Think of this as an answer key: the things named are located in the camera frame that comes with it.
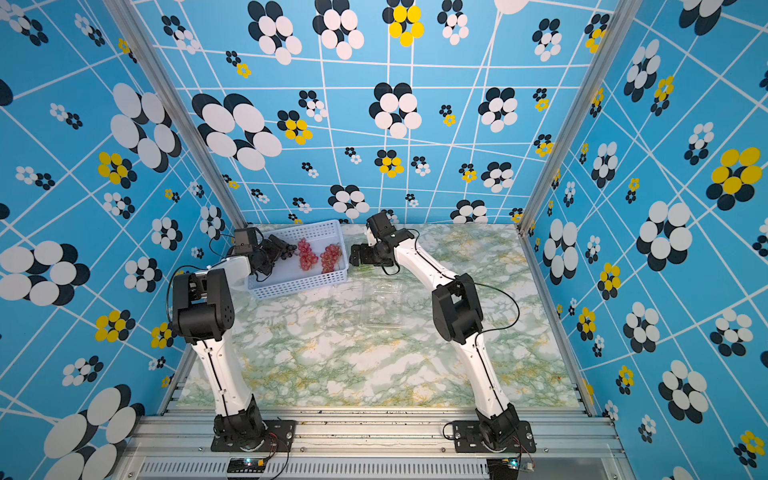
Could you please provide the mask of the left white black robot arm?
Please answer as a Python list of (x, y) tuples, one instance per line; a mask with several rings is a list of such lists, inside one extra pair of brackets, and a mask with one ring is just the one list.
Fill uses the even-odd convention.
[(203, 270), (174, 277), (169, 326), (200, 359), (215, 400), (216, 452), (288, 452), (294, 421), (266, 421), (246, 385), (233, 347), (236, 312), (232, 292), (245, 290), (248, 277), (266, 276), (277, 259), (296, 247), (273, 235), (258, 239), (252, 228), (236, 232), (230, 255)]

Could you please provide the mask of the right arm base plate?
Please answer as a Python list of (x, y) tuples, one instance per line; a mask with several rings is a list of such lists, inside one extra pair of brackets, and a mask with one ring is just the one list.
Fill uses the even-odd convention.
[(506, 428), (501, 433), (479, 421), (456, 420), (449, 423), (447, 437), (453, 441), (457, 453), (535, 453), (536, 442), (527, 421), (520, 421), (514, 430)]

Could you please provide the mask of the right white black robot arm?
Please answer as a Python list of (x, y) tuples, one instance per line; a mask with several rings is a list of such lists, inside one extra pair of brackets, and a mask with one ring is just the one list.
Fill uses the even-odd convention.
[(366, 227), (367, 242), (351, 247), (350, 263), (404, 267), (431, 293), (435, 329), (457, 352), (472, 387), (483, 442), (499, 451), (516, 436), (517, 411), (496, 376), (485, 346), (484, 314), (474, 279), (441, 265), (408, 229)]

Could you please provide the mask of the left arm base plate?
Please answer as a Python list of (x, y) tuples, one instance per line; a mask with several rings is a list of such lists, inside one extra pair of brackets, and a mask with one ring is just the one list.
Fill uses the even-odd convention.
[(210, 450), (226, 453), (290, 452), (296, 434), (295, 420), (266, 420), (253, 431), (219, 433), (214, 435)]

